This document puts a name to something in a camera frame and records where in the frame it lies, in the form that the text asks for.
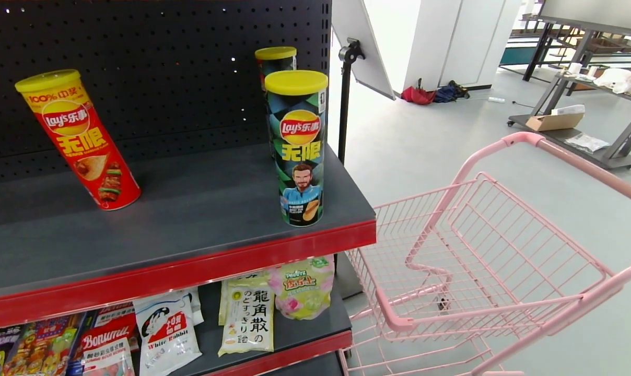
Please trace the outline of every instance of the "yellow lid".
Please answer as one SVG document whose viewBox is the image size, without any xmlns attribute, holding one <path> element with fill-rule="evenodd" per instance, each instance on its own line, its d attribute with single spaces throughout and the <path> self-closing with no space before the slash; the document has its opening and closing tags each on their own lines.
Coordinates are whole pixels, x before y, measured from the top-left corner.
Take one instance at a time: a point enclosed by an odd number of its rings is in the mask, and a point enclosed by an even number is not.
<svg viewBox="0 0 631 376">
<path fill-rule="evenodd" d="M 261 48 L 255 51 L 255 58 L 260 60 L 278 60 L 296 55 L 297 49 L 287 46 Z"/>
<path fill-rule="evenodd" d="M 267 91 L 278 95 L 309 95 L 327 88 L 327 75 L 310 70 L 282 70 L 265 77 Z"/>
<path fill-rule="evenodd" d="M 60 86 L 79 78 L 81 78 L 81 74 L 76 69 L 61 69 L 22 79 L 14 86 L 21 93 L 38 92 L 39 90 L 55 88 L 55 86 Z"/>
</svg>

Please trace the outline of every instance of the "cardboard box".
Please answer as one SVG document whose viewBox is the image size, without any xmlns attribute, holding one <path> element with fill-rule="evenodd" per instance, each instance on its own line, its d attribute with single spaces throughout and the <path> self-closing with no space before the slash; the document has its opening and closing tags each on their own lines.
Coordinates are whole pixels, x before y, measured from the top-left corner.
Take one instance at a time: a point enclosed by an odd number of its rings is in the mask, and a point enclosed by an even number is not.
<svg viewBox="0 0 631 376">
<path fill-rule="evenodd" d="M 578 125 L 584 115 L 585 114 L 532 116 L 527 120 L 527 126 L 536 132 L 576 128 L 576 125 Z"/>
</svg>

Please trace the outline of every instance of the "wire basket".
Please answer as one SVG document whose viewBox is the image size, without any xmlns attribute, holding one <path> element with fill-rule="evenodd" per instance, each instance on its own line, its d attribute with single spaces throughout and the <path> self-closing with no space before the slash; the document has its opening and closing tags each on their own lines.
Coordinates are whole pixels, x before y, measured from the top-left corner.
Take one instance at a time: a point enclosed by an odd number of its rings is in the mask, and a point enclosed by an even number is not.
<svg viewBox="0 0 631 376">
<path fill-rule="evenodd" d="M 390 342 L 380 336 L 375 319 L 358 319 L 353 322 L 353 345 L 340 350 L 340 358 L 346 358 L 345 376 L 389 376 L 430 374 L 433 376 L 469 376 L 481 362 L 491 359 L 492 350 L 483 338 L 471 335 L 449 343 L 403 344 Z M 496 366 L 488 374 L 503 372 Z"/>
<path fill-rule="evenodd" d="M 376 216 L 377 243 L 347 255 L 387 340 L 524 336 L 610 276 L 486 173 Z"/>
</svg>

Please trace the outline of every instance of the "green snack bag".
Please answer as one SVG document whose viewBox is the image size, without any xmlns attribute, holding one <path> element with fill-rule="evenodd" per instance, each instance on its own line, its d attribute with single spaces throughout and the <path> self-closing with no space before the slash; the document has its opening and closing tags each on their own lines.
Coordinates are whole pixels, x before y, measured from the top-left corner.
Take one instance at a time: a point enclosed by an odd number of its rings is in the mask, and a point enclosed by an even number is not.
<svg viewBox="0 0 631 376">
<path fill-rule="evenodd" d="M 289 319 L 312 320 L 330 306 L 334 255 L 313 257 L 269 269 L 276 309 Z"/>
</svg>

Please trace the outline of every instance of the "black pegboard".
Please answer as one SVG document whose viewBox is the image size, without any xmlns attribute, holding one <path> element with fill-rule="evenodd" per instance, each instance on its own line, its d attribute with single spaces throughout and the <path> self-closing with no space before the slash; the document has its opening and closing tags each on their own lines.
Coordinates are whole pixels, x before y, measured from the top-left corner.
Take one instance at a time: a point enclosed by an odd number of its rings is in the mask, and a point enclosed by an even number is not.
<svg viewBox="0 0 631 376">
<path fill-rule="evenodd" d="M 0 2 L 0 181 L 64 171 L 16 81 L 81 72 L 127 160 L 266 142 L 253 52 L 329 73 L 331 0 Z"/>
</svg>

